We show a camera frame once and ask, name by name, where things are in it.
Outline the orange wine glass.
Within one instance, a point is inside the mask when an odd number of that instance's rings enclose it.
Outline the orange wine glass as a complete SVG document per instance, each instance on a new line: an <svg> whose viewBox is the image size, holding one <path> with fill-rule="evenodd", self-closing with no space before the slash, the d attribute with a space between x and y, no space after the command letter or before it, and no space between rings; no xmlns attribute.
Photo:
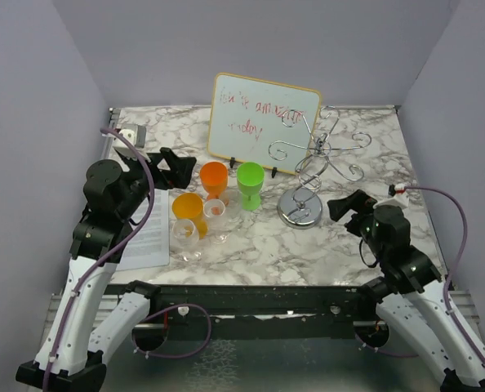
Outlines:
<svg viewBox="0 0 485 392"><path fill-rule="evenodd" d="M228 185L228 169L220 162L205 163L199 172L202 187L207 192L207 200L219 198Z"/></svg>

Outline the green wine glass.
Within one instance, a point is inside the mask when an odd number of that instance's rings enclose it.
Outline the green wine glass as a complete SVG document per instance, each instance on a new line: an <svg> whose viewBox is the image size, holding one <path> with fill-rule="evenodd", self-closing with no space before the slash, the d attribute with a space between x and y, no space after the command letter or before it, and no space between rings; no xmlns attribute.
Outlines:
<svg viewBox="0 0 485 392"><path fill-rule="evenodd" d="M246 162L238 167L237 182L242 209L255 211L260 206L260 191L264 178L264 168L258 163Z"/></svg>

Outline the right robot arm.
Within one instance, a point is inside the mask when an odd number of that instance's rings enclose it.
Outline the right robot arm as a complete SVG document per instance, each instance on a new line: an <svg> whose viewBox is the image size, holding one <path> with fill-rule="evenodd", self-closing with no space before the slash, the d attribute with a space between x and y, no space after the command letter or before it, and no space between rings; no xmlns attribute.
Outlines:
<svg viewBox="0 0 485 392"><path fill-rule="evenodd" d="M352 214L345 228L369 247L382 273L360 287L356 309L403 337L442 391L485 391L485 345L449 294L448 279L411 244L408 189L392 185L382 201L359 189L327 203L333 221Z"/></svg>

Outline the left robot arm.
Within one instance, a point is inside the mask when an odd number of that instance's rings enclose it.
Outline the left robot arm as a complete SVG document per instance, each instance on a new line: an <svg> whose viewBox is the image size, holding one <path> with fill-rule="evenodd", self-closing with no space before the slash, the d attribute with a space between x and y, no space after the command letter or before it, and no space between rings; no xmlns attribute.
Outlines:
<svg viewBox="0 0 485 392"><path fill-rule="evenodd" d="M135 281L107 318L94 324L126 244L148 220L133 225L133 214L144 201L153 204L158 189L186 189L197 160L166 147L121 160L126 171L112 159L87 169L87 204L73 230L65 290L35 359L17 369L19 383L43 391L98 391L110 359L136 323L153 322L161 313L159 288Z"/></svg>

